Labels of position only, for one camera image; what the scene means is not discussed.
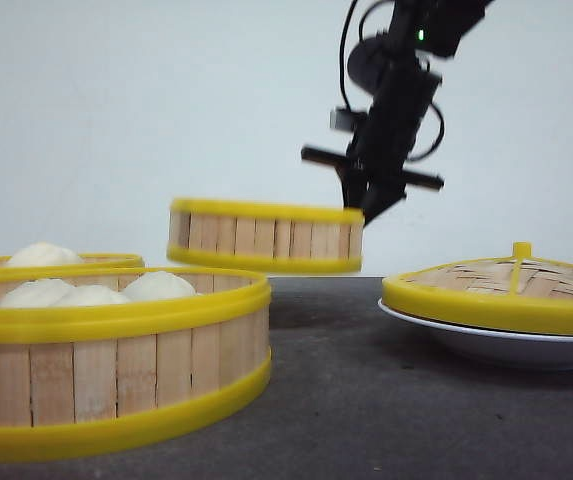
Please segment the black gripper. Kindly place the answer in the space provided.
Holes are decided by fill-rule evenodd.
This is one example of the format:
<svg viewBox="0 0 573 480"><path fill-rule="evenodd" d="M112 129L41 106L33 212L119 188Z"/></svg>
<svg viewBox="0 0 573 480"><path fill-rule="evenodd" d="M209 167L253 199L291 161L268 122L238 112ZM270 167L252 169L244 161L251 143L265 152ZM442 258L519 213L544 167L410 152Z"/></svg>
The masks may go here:
<svg viewBox="0 0 573 480"><path fill-rule="evenodd" d="M438 176L406 171L421 122L442 78L416 60L391 66L377 85L370 110L353 119L355 130L344 154L304 146L305 161L333 167L344 208L360 209L364 225L406 198L408 184L440 190Z"/></svg>

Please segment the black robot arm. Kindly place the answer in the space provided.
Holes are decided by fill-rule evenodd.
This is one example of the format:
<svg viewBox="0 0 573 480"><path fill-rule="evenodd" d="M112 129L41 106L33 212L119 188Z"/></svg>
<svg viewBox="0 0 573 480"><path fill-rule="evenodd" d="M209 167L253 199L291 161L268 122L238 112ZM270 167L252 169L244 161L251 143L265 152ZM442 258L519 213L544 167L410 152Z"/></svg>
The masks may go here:
<svg viewBox="0 0 573 480"><path fill-rule="evenodd" d="M440 129L427 150L413 151L428 111L444 115L434 102L442 83L429 58L450 59L461 39L485 16L485 1L394 1L387 29L358 35L352 49L339 46L339 89L352 81L372 98L358 110L346 102L330 114L331 128L351 134L345 153L305 145L301 157L332 167L341 183L343 205L370 223L405 199L409 185L438 191L435 175L405 169L432 155L443 141Z"/></svg>

